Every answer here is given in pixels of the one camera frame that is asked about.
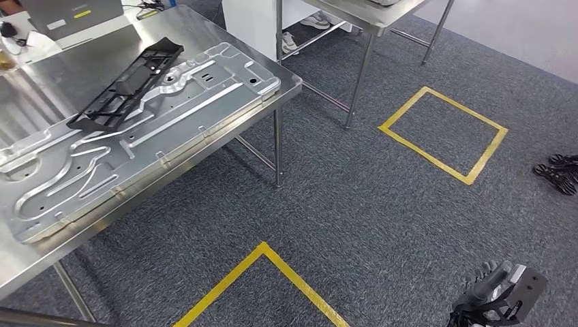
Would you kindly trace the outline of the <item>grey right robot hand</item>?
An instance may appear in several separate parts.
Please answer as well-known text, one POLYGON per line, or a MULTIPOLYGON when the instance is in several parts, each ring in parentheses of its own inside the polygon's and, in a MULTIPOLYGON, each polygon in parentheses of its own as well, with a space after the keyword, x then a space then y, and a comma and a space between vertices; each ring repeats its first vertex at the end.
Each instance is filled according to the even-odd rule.
POLYGON ((462 295, 452 304, 456 309, 461 305, 482 305, 489 301, 493 291, 502 284, 513 268, 512 262, 495 260, 483 262, 473 278, 466 279, 462 295))

